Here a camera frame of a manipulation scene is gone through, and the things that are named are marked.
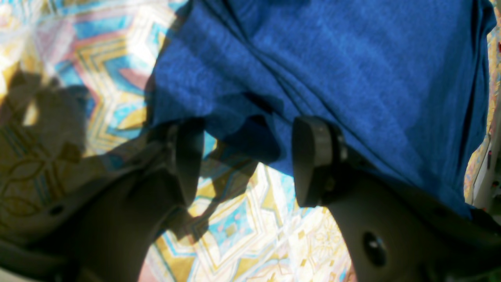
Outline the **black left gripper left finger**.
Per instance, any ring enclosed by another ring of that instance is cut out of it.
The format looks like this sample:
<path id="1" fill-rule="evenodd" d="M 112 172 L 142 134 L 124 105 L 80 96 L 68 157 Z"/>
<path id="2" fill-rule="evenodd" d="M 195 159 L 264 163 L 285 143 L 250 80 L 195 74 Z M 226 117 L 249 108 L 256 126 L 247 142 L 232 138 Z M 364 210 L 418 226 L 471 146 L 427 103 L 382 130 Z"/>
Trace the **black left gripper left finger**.
<path id="1" fill-rule="evenodd" d="M 41 282 L 135 282 L 165 218 L 196 195 L 200 118 L 164 123 L 117 171 L 89 181 L 1 239 L 1 268 Z"/>

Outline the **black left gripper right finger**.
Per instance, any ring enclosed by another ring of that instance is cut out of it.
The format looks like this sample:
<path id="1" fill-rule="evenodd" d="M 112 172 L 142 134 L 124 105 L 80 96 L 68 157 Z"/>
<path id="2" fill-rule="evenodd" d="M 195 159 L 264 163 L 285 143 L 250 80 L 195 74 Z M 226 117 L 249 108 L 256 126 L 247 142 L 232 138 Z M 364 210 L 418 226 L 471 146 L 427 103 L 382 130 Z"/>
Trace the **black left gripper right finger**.
<path id="1" fill-rule="evenodd" d="M 329 209 L 358 281 L 500 281 L 499 235 L 364 166 L 335 124 L 296 117 L 292 155 L 298 205 Z"/>

